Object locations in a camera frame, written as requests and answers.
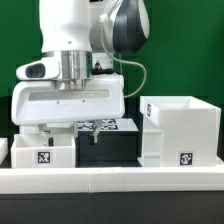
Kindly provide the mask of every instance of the black object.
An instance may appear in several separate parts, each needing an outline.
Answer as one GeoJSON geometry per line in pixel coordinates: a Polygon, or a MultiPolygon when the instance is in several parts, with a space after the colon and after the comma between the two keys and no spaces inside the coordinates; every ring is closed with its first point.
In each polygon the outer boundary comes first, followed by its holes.
{"type": "Polygon", "coordinates": [[[53,137],[50,137],[48,139],[48,145],[49,145],[49,147],[53,147],[54,146],[54,138],[53,137]]]}
{"type": "Polygon", "coordinates": [[[43,78],[46,73],[45,66],[41,63],[30,65],[26,68],[26,76],[30,79],[43,78]]]}
{"type": "Polygon", "coordinates": [[[113,46],[117,53],[135,53],[146,42],[139,1],[123,0],[114,23],[113,46]]]}
{"type": "Polygon", "coordinates": [[[89,2],[102,2],[103,0],[89,0],[89,2]]]}
{"type": "Polygon", "coordinates": [[[112,68],[108,69],[92,69],[92,75],[112,75],[114,74],[114,70],[112,68]]]}

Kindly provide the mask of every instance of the green backdrop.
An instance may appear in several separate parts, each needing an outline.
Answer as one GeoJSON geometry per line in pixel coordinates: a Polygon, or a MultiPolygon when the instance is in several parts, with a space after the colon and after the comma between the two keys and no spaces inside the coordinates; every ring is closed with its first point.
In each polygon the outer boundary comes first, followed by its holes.
{"type": "MultiPolygon", "coordinates": [[[[151,34],[135,55],[149,73],[139,95],[192,95],[224,107],[224,1],[145,0],[151,34]]],[[[1,0],[0,97],[11,95],[16,68],[40,58],[38,0],[1,0]]],[[[142,74],[123,67],[126,93],[142,74]]]]}

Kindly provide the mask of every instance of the metal cylinder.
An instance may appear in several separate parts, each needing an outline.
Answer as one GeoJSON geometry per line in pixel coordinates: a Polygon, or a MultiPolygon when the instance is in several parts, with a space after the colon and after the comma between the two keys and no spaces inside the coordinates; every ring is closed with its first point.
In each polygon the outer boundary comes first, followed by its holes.
{"type": "Polygon", "coordinates": [[[43,57],[54,57],[59,62],[60,76],[56,80],[58,90],[80,89],[79,83],[91,78],[92,57],[90,52],[55,51],[44,53],[43,57]]]}

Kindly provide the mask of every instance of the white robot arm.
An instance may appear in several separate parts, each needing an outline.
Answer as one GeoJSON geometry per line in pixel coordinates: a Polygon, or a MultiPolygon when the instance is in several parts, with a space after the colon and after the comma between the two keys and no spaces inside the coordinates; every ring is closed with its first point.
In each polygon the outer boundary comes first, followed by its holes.
{"type": "Polygon", "coordinates": [[[60,164],[46,167],[74,167],[75,146],[67,159],[56,155],[64,144],[61,135],[74,142],[77,122],[94,120],[96,143],[101,121],[124,114],[123,76],[93,75],[92,53],[105,51],[113,58],[110,53],[136,52],[148,38],[148,16],[143,0],[40,0],[40,27],[42,59],[16,71],[22,82],[13,92],[12,121],[20,126],[20,134],[13,143],[12,166],[39,167],[32,161],[38,160],[35,150],[43,148],[60,164]],[[31,138],[36,140],[24,162],[17,146],[31,138]],[[52,139],[54,150],[49,149],[51,143],[45,144],[52,139]]]}

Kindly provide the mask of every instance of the white bin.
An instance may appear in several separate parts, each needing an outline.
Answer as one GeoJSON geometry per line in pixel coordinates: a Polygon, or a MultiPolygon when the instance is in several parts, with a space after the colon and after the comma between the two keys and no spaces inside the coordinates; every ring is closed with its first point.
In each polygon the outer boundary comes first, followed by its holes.
{"type": "Polygon", "coordinates": [[[221,109],[194,97],[141,97],[145,167],[216,165],[221,109]]]}
{"type": "Polygon", "coordinates": [[[73,134],[54,134],[54,146],[45,146],[46,136],[15,135],[11,148],[12,168],[74,168],[73,134]]]}

